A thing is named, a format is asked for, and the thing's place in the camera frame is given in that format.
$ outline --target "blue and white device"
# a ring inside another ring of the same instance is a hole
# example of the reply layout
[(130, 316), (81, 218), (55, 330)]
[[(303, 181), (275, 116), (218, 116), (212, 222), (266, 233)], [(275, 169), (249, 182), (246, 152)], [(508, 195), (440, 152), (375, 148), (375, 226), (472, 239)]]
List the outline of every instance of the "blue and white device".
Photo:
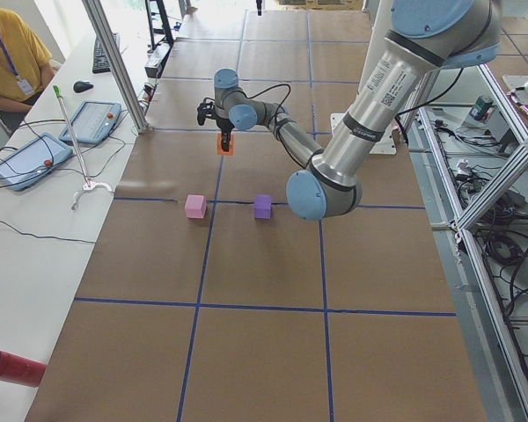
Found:
[[(119, 103), (85, 101), (70, 119), (70, 124), (80, 143), (97, 145), (109, 136), (120, 114)], [(67, 127), (62, 131), (59, 139), (72, 145)]]
[(14, 191), (21, 191), (71, 156), (71, 147), (50, 134), (43, 134), (0, 162), (0, 181)]

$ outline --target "id badge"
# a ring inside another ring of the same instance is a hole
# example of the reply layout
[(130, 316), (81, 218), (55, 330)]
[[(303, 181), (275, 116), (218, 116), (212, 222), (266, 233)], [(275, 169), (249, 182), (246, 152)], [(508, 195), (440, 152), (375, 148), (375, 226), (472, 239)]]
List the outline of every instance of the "id badge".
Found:
[(18, 87), (25, 95), (32, 95), (35, 93), (35, 90), (31, 86), (31, 84), (27, 82), (27, 79), (19, 79)]

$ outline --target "blue joint cap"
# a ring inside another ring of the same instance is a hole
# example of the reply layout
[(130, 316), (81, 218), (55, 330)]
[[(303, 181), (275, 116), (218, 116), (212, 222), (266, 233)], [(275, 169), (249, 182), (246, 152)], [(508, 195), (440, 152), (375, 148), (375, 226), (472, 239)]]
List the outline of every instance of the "blue joint cap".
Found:
[(248, 104), (237, 104), (229, 111), (229, 120), (238, 130), (248, 130), (258, 122), (258, 116)]
[(238, 75), (233, 69), (220, 69), (213, 76), (213, 84), (220, 90), (236, 88), (238, 86)]
[(326, 212), (326, 196), (320, 182), (308, 170), (293, 173), (286, 186), (288, 204), (304, 220), (320, 220)]
[(474, 3), (475, 0), (394, 0), (393, 28), (407, 38), (429, 38), (456, 25)]
[(499, 47), (500, 44), (495, 44), (464, 55), (454, 55), (444, 62), (442, 69), (460, 69), (491, 62), (499, 54)]

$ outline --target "red cylinder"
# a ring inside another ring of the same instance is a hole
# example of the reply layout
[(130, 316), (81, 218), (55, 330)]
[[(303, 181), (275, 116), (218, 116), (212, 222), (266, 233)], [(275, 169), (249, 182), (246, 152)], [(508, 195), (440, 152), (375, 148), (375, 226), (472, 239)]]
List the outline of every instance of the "red cylinder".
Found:
[(0, 351), (0, 381), (39, 387), (47, 365)]

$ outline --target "white mounting plate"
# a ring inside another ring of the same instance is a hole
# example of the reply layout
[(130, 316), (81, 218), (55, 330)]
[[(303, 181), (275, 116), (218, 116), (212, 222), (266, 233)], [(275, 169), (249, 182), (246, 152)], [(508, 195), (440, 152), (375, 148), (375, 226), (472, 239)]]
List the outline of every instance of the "white mounting plate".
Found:
[[(502, 80), (507, 84), (509, 90), (514, 90), (515, 88), (524, 86), (524, 84), (528, 81), (528, 76), (505, 75), (502, 77)], [(528, 106), (528, 93), (525, 91), (517, 91), (517, 97), (522, 104)]]
[[(344, 117), (344, 113), (333, 113), (331, 114), (331, 132), (334, 133), (334, 128)], [(394, 156), (397, 154), (397, 149), (395, 148), (395, 142), (393, 141), (392, 136), (393, 128), (390, 126), (385, 130), (381, 141), (376, 142), (374, 147), (371, 149), (370, 154), (387, 154)]]

